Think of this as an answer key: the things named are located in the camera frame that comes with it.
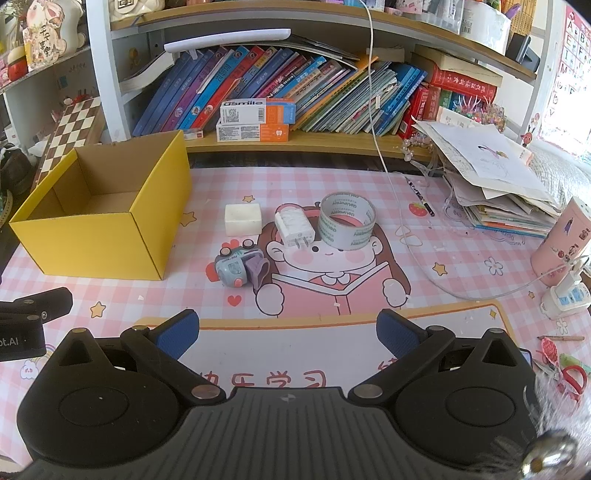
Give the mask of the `yellow cardboard box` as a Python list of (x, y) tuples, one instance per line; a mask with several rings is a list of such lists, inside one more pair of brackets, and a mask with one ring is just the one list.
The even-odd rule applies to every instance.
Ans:
[(179, 131), (75, 148), (10, 226), (46, 275), (161, 280), (191, 185)]

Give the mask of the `upper orange white box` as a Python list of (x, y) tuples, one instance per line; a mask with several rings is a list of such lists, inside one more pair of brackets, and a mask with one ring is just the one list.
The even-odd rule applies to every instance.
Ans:
[(225, 125), (285, 124), (296, 122), (296, 104), (290, 99), (249, 98), (221, 103), (219, 121)]

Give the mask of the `wooden bookshelf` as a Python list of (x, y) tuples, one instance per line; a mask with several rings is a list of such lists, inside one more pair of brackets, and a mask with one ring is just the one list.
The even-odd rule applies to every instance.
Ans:
[[(164, 9), (111, 22), (108, 3), (86, 5), (90, 46), (113, 141), (201, 129), (190, 152), (310, 151), (401, 155), (399, 129), (413, 102), (434, 107), (412, 54), (442, 70), (502, 89), (506, 76), (538, 85), (540, 68), (439, 26), (362, 5), (315, 1), (221, 1)], [(290, 28), (283, 41), (167, 53), (166, 43), (211, 34)], [(467, 96), (485, 105), (494, 103)], [(218, 142), (225, 100), (290, 99), (288, 141)]]

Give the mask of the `white power strip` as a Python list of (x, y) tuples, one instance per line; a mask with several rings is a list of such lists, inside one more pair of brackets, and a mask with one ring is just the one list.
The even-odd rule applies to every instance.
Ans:
[(579, 273), (569, 272), (543, 296), (540, 309), (549, 319), (564, 318), (590, 306), (590, 291)]

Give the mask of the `lucky cat figurine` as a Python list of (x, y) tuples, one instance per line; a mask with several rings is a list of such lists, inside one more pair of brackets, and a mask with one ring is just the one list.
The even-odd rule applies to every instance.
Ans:
[(73, 55), (84, 44), (78, 32), (83, 16), (81, 1), (34, 0), (26, 13), (23, 41), (27, 65), (36, 71)]

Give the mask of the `red thick dictionary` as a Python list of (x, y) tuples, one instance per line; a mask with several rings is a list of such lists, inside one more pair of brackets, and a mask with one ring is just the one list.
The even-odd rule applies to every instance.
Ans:
[(425, 81), (442, 90), (448, 90), (467, 96), (477, 97), (489, 103), (495, 100), (497, 86), (464, 75), (462, 73), (442, 70), (433, 60), (421, 55), (412, 54), (412, 65), (424, 70)]

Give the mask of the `grey purple toy car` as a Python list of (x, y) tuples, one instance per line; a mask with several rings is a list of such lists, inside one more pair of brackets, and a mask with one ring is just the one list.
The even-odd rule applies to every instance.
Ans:
[(230, 288), (249, 284), (259, 290), (270, 273), (269, 260), (252, 239), (245, 239), (235, 247), (222, 246), (213, 266), (219, 281)]

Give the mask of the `pink cylinder cup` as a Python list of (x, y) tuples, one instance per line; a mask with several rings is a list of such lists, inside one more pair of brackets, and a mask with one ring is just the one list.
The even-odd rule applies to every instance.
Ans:
[(573, 196), (531, 256), (534, 273), (546, 286), (556, 286), (567, 274), (571, 262), (583, 254), (590, 242), (590, 228), (590, 207)]

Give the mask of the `pile of papers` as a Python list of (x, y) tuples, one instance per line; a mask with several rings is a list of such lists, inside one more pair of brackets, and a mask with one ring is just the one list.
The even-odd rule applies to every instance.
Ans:
[(470, 222), (483, 230), (544, 237), (560, 210), (528, 165), (529, 154), (492, 125), (420, 121)]

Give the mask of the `clear tape roll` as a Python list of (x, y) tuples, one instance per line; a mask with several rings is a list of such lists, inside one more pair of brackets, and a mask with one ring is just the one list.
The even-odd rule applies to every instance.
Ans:
[(374, 205), (363, 196), (335, 192), (320, 203), (318, 233), (325, 244), (342, 251), (365, 247), (377, 220)]

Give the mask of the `pink cartoon desk mat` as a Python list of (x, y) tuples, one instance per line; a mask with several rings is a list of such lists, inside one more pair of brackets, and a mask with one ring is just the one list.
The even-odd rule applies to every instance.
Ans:
[[(163, 279), (49, 276), (21, 248), (3, 272), (1, 296), (13, 300), (60, 286), (71, 291), (71, 312), (45, 328), (49, 351), (75, 327), (111, 337), (193, 309), (200, 333), (182, 361), (224, 390), (352, 387), (394, 362), (375, 333), (377, 314), (390, 307), (466, 337), (502, 327), (532, 352), (542, 336), (556, 335), (562, 352), (588, 360), (589, 314), (552, 320), (540, 309), (546, 288), (530, 265), (538, 241), (475, 229), (444, 179), (409, 179), (435, 217), (399, 175), (197, 169)], [(378, 220), (370, 242), (356, 252), (321, 240), (304, 251), (284, 246), (273, 222), (276, 210), (297, 205), (317, 218), (322, 198), (338, 191), (374, 203)], [(225, 206), (242, 203), (260, 205), (259, 235), (225, 233)], [(270, 262), (259, 290), (226, 287), (214, 271), (221, 247), (245, 239), (255, 241)]]

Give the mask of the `white rolled paper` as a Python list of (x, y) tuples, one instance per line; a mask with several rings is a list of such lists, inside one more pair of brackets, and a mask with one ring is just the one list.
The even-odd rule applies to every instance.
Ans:
[(166, 43), (163, 48), (167, 53), (179, 53), (190, 50), (198, 50), (211, 46), (223, 46), (230, 44), (256, 43), (283, 41), (290, 38), (290, 28), (270, 28), (225, 32), (198, 36)]

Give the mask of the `small red white box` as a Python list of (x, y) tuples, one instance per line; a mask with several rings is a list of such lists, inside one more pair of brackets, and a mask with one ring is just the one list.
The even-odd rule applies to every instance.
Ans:
[(204, 138), (204, 132), (201, 129), (189, 129), (183, 131), (185, 140), (197, 140)]

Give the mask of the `black patterned pen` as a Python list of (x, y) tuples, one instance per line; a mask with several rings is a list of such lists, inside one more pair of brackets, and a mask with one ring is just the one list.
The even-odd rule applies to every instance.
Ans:
[(409, 187), (411, 188), (411, 190), (418, 197), (418, 199), (420, 200), (420, 202), (422, 203), (422, 205), (425, 207), (425, 209), (427, 210), (427, 212), (429, 213), (429, 215), (431, 217), (435, 217), (435, 211), (433, 210), (433, 208), (431, 207), (431, 205), (428, 203), (427, 199), (423, 196), (423, 194), (415, 186), (415, 184), (408, 177), (406, 177), (406, 176), (405, 176), (405, 180), (406, 180), (407, 184), (409, 185)]

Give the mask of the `lower orange white box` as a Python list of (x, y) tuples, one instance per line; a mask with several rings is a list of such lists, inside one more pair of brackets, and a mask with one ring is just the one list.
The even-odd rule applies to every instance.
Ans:
[(216, 126), (218, 142), (270, 142), (288, 141), (290, 127), (285, 124), (221, 124)]

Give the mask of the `white power adapter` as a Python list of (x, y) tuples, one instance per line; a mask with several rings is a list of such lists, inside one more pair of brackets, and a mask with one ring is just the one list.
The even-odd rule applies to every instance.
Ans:
[(287, 248), (308, 249), (315, 241), (315, 229), (300, 206), (280, 207), (274, 215), (274, 224)]

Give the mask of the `white eraser block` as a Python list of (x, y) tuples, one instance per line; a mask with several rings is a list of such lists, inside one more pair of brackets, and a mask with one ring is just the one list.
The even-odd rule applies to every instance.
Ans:
[(259, 235), (263, 229), (262, 209), (258, 203), (227, 204), (224, 229), (230, 237)]

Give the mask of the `brown white chessboard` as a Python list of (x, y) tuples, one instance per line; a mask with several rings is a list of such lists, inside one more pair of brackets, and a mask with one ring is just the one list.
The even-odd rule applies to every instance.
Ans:
[(47, 140), (31, 189), (34, 190), (72, 149), (98, 143), (104, 128), (99, 97), (67, 106)]

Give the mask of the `red handled scissors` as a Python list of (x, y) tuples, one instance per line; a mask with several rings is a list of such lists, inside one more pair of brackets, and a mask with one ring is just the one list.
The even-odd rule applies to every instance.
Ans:
[(542, 361), (537, 363), (537, 368), (555, 381), (562, 394), (578, 402), (588, 384), (588, 375), (584, 368), (576, 364), (562, 366), (558, 347), (550, 337), (540, 338), (538, 352)]

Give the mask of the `orange white box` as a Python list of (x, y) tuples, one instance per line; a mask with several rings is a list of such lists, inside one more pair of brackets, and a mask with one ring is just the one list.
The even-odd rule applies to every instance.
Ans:
[(296, 122), (296, 104), (290, 99), (249, 98), (221, 103), (219, 121), (225, 125), (285, 124)]
[(288, 141), (290, 127), (285, 124), (221, 124), (216, 126), (218, 142), (270, 142)]

